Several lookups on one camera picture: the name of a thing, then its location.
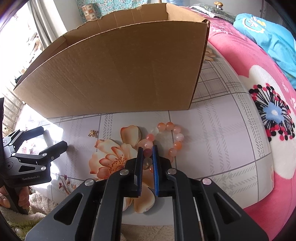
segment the teal floral curtain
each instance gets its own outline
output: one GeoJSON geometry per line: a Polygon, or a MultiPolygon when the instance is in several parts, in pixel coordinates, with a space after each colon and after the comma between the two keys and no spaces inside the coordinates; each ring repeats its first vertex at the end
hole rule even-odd
{"type": "Polygon", "coordinates": [[[108,13],[123,9],[135,8],[142,4],[147,4],[147,2],[148,0],[77,0],[79,12],[84,22],[86,22],[86,19],[81,7],[89,3],[93,4],[94,10],[98,18],[100,18],[101,16],[104,16],[108,13]]]}

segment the beaded bracelet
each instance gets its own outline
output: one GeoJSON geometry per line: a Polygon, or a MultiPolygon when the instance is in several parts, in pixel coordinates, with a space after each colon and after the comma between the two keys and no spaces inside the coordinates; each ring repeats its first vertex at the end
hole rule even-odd
{"type": "Polygon", "coordinates": [[[153,141],[155,140],[155,136],[159,132],[163,132],[165,130],[173,131],[176,134],[176,141],[173,143],[173,147],[168,150],[168,155],[170,157],[175,157],[177,155],[177,152],[182,149],[182,141],[184,140],[184,135],[181,133],[181,127],[174,125],[172,122],[168,122],[164,124],[163,122],[158,123],[157,127],[151,131],[146,136],[147,141],[144,144],[144,163],[143,163],[143,169],[147,170],[150,169],[151,172],[153,172],[152,167],[152,147],[153,147],[153,141]]]}

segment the bead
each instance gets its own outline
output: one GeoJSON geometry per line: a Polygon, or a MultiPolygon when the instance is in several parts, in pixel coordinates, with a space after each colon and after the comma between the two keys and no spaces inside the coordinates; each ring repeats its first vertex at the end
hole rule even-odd
{"type": "Polygon", "coordinates": [[[182,149],[182,143],[180,141],[175,141],[173,146],[174,146],[174,148],[176,150],[181,150],[182,149]]]}
{"type": "Polygon", "coordinates": [[[157,128],[159,131],[164,131],[166,129],[166,125],[163,122],[158,123],[157,128]]]}
{"type": "Polygon", "coordinates": [[[166,124],[166,129],[167,129],[168,131],[171,131],[172,129],[174,129],[174,123],[172,123],[172,122],[168,122],[168,123],[166,124]]]}
{"type": "Polygon", "coordinates": [[[147,135],[146,139],[147,139],[148,141],[154,141],[154,140],[155,140],[155,136],[154,136],[153,134],[149,133],[149,134],[147,135]]]}
{"type": "Polygon", "coordinates": [[[183,141],[184,140],[184,135],[179,133],[178,135],[176,135],[176,140],[177,141],[183,141]]]}
{"type": "Polygon", "coordinates": [[[150,157],[146,157],[143,161],[143,169],[147,170],[152,165],[152,159],[150,157]]]}
{"type": "Polygon", "coordinates": [[[25,236],[25,233],[20,228],[15,228],[15,233],[19,236],[25,236]]]}
{"type": "Polygon", "coordinates": [[[146,141],[146,143],[144,144],[144,149],[152,149],[153,147],[153,142],[152,141],[146,141]]]}
{"type": "Polygon", "coordinates": [[[177,155],[177,150],[176,150],[175,148],[170,148],[170,149],[168,150],[168,154],[169,154],[169,156],[174,157],[174,156],[177,155]]]}
{"type": "Polygon", "coordinates": [[[143,151],[144,157],[151,157],[152,156],[152,150],[147,148],[143,151]]]}
{"type": "Polygon", "coordinates": [[[173,132],[174,132],[175,134],[179,134],[179,133],[181,132],[181,127],[179,127],[179,126],[175,126],[174,129],[173,129],[173,132]]]}
{"type": "Polygon", "coordinates": [[[150,133],[156,136],[159,133],[159,129],[155,127],[153,130],[150,131],[150,133]]]}

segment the pink blanket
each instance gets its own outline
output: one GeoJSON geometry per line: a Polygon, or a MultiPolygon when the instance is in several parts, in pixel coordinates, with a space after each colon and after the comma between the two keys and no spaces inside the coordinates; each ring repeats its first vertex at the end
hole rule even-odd
{"type": "Polygon", "coordinates": [[[256,103],[259,94],[254,90],[266,93],[269,86],[272,86],[275,93],[273,101],[280,101],[286,111],[288,127],[269,128],[265,125],[274,160],[274,189],[260,202],[245,208],[272,240],[296,206],[296,138],[291,133],[296,122],[296,92],[277,64],[258,45],[238,32],[230,23],[218,18],[204,17],[211,22],[208,41],[230,63],[250,90],[257,108],[260,105],[256,103]]]}

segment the grey curtain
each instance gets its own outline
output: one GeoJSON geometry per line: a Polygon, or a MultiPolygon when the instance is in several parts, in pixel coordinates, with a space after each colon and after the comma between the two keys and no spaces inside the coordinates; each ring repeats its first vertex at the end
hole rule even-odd
{"type": "Polygon", "coordinates": [[[58,36],[55,36],[55,34],[53,33],[50,24],[46,19],[46,15],[44,14],[44,10],[42,8],[40,0],[29,0],[28,7],[30,13],[34,18],[39,38],[44,48],[46,48],[54,40],[56,40],[58,36]]]}

